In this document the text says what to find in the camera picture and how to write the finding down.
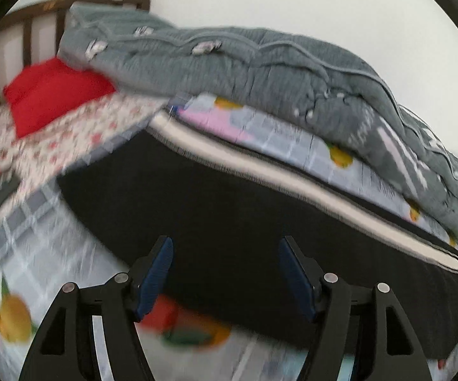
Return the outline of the grey quilted comforter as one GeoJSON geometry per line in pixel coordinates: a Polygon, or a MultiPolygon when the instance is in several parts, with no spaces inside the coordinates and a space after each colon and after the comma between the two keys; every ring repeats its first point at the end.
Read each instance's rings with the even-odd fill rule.
{"type": "Polygon", "coordinates": [[[74,3],[58,54],[125,88],[209,92],[359,155],[458,245],[458,158],[361,58],[271,29],[181,29],[142,10],[74,3]]]}

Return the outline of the red pillow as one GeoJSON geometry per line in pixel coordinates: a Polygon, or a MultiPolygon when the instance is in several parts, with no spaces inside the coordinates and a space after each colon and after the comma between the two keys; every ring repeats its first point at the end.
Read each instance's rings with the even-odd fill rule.
{"type": "Polygon", "coordinates": [[[27,66],[3,89],[17,138],[38,132],[86,102],[114,93],[115,87],[93,70],[74,70],[54,57],[27,66]]]}

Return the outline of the dark wooden headboard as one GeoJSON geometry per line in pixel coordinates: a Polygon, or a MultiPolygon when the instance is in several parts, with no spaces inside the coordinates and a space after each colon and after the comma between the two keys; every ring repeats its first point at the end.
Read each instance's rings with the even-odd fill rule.
{"type": "MultiPolygon", "coordinates": [[[[63,36],[67,13],[72,4],[76,2],[98,3],[112,6],[131,6],[136,10],[149,11],[152,0],[45,0],[6,14],[0,20],[0,33],[6,32],[16,26],[21,27],[21,60],[24,67],[32,64],[33,53],[33,21],[40,17],[54,16],[55,19],[55,40],[54,48],[58,50],[60,40],[63,36]]],[[[3,104],[0,91],[0,105],[3,104]]]]}

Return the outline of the black pants with white stripe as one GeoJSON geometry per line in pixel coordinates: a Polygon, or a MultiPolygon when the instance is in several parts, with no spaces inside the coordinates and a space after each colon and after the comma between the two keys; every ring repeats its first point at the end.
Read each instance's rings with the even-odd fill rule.
{"type": "Polygon", "coordinates": [[[165,293],[304,346],[311,326],[279,265],[291,237],[351,285],[388,284],[430,359],[458,344],[458,252],[378,205],[159,111],[57,180],[78,220],[126,264],[170,237],[165,293]]]}

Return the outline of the fruit print grey bedsheet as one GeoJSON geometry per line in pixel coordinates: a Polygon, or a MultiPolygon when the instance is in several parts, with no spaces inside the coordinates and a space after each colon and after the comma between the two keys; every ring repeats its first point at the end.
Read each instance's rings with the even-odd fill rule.
{"type": "MultiPolygon", "coordinates": [[[[33,190],[26,193],[20,184],[1,206],[1,380],[19,378],[39,325],[64,283],[81,288],[102,285],[132,265],[118,259],[78,220],[57,180],[76,164],[93,163],[98,155],[129,141],[159,111],[378,205],[458,252],[449,233],[418,205],[403,199],[367,165],[321,138],[254,108],[224,105],[212,95],[183,102],[176,110],[165,102],[33,190]]],[[[157,380],[296,380],[308,347],[320,333],[318,323],[309,324],[308,343],[296,345],[189,308],[167,295],[164,287],[136,329],[157,380]]],[[[458,344],[446,358],[425,357],[431,378],[449,380],[458,369],[458,344]]]]}

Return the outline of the red floral bedsheet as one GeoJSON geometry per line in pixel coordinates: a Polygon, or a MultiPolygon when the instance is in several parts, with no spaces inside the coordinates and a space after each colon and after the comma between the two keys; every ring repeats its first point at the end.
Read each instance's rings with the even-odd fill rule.
{"type": "Polygon", "coordinates": [[[0,107],[0,176],[14,170],[27,193],[165,103],[163,97],[114,93],[18,138],[9,107],[0,107]]]}

